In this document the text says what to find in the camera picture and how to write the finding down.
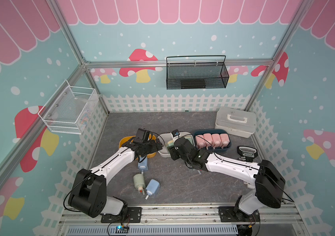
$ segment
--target mushroom wall decal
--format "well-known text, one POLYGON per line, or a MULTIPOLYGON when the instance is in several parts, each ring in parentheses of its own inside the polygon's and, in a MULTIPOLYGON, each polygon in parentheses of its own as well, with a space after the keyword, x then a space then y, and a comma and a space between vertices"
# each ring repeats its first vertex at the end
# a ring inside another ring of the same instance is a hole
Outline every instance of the mushroom wall decal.
MULTIPOLYGON (((259 66, 251 72, 251 76, 257 77, 261 76, 267 66, 259 66)), ((273 80, 276 78, 280 86, 283 86, 287 80, 288 75, 288 55, 286 52, 282 54, 272 73, 269 75, 264 86, 268 89, 271 89, 273 80)))
MULTIPOLYGON (((21 110, 15 116, 15 132, 17 137, 13 140, 13 142, 17 142, 20 138, 22 138, 28 128, 37 119, 37 113, 41 108, 42 106, 31 106, 21 110)), ((48 156, 51 156, 57 148, 58 141, 59 136, 52 134, 47 127, 44 127, 41 134, 37 137, 35 142, 33 142, 31 148, 28 149, 23 159, 20 161, 20 167, 23 172, 29 172, 36 166, 39 158, 40 147, 45 149, 48 156)))
POLYGON ((108 78, 108 75, 116 76, 116 72, 112 68, 97 68, 97 69, 91 69, 91 74, 93 75, 95 81, 99 81, 101 83, 110 83, 111 80, 108 78))
POLYGON ((237 81, 237 75, 247 75, 249 69, 247 66, 230 66, 228 67, 229 80, 228 83, 234 83, 237 81))
POLYGON ((0 190, 0 229, 4 216, 15 220, 23 208, 24 197, 11 197, 22 183, 22 177, 12 177, 6 181, 0 190))
MULTIPOLYGON (((138 62, 138 61, 157 61, 158 59, 150 52, 144 49, 136 49, 133 51, 131 56, 127 61, 138 62)), ((123 77, 128 77, 136 73, 137 83, 148 83, 150 81, 150 76, 148 74, 148 69, 153 71, 161 71, 162 67, 139 67, 139 68, 121 68, 119 74, 123 77)))
POLYGON ((317 160, 323 153, 328 156, 332 166, 335 167, 335 133, 321 130, 304 130, 304 139, 313 144, 307 147, 310 156, 317 160))

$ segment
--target white picket fence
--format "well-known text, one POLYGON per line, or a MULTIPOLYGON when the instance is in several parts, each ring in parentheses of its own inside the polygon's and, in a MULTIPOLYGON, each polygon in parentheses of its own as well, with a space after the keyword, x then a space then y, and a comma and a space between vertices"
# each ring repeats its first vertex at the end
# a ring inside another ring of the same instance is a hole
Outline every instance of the white picket fence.
POLYGON ((324 223, 321 219, 323 210, 315 207, 312 203, 314 195, 305 190, 307 182, 300 181, 299 170, 292 167, 293 159, 288 159, 288 150, 282 148, 283 141, 278 140, 278 133, 274 133, 274 125, 270 125, 270 119, 266 118, 266 112, 263 112, 263 106, 259 106, 260 101, 255 101, 251 112, 257 115, 257 129, 255 135, 262 145, 263 156, 271 161, 277 170, 286 180, 285 191, 293 198, 296 207, 302 217, 308 231, 318 236, 324 233, 330 236, 332 226, 324 223))
POLYGON ((140 112, 140 111, 217 111, 221 106, 227 106, 239 110, 246 107, 250 99, 250 94, 244 97, 242 94, 236 97, 235 94, 228 97, 220 95, 208 97, 202 95, 198 97, 194 95, 190 97, 187 95, 183 97, 179 95, 175 97, 171 95, 168 97, 166 94, 163 97, 159 95, 152 97, 151 95, 145 97, 141 95, 137 97, 103 96, 107 108, 111 112, 140 112))
POLYGON ((36 236, 56 235, 56 226, 59 224, 64 211, 62 201, 71 190, 78 171, 87 168, 89 159, 94 154, 96 144, 99 141, 100 131, 105 119, 106 114, 98 104, 84 132, 79 135, 79 143, 75 143, 76 149, 71 152, 71 160, 66 162, 66 171, 61 172, 61 182, 55 184, 55 195, 48 198, 51 203, 49 208, 41 212, 43 217, 41 224, 33 228, 33 233, 36 236))

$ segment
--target storage box handle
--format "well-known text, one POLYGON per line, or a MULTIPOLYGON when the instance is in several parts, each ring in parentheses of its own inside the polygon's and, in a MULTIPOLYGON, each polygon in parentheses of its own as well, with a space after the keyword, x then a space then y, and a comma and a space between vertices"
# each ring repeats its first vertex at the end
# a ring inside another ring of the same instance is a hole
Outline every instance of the storage box handle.
POLYGON ((228 120, 238 122, 238 123, 247 123, 248 119, 246 117, 241 116, 232 116, 230 114, 227 115, 228 120))

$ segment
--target black wire basket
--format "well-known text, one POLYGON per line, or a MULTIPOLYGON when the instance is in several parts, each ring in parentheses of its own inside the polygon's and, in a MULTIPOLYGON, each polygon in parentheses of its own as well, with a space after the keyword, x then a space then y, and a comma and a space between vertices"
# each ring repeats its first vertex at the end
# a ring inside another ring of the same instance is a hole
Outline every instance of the black wire basket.
POLYGON ((226 88, 229 79, 225 55, 167 57, 166 66, 167 89, 226 88))

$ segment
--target wall-mounted basket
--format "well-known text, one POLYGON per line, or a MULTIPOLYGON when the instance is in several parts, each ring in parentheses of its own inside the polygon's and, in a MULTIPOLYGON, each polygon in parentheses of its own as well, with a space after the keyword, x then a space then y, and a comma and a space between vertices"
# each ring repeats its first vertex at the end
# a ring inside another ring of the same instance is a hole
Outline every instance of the wall-mounted basket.
POLYGON ((226 88, 229 79, 224 55, 167 57, 166 66, 167 89, 226 88))
POLYGON ((52 132, 81 135, 99 101, 99 96, 94 88, 74 87, 65 82, 66 87, 47 112, 42 113, 51 98, 38 115, 52 132))

